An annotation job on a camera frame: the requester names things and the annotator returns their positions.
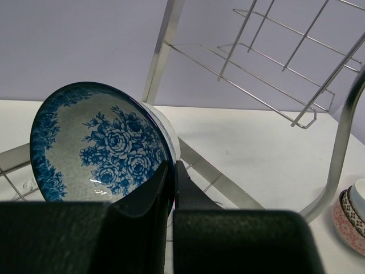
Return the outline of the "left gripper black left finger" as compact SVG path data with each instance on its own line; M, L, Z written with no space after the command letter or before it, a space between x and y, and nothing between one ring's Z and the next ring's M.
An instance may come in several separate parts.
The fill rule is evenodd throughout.
M116 203L1 203L2 273L163 273L169 167Z

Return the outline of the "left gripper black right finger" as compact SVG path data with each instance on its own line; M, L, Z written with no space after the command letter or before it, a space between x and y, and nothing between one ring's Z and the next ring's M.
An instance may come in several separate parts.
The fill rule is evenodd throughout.
M292 211L223 209L176 163L175 273L323 273L309 226Z

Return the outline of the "blue floral bowl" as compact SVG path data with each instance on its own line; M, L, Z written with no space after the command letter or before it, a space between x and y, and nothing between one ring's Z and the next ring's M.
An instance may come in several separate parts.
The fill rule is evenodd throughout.
M30 133L33 174L47 202L116 202L169 164L175 199L177 134L154 106L106 84L77 82L40 106Z

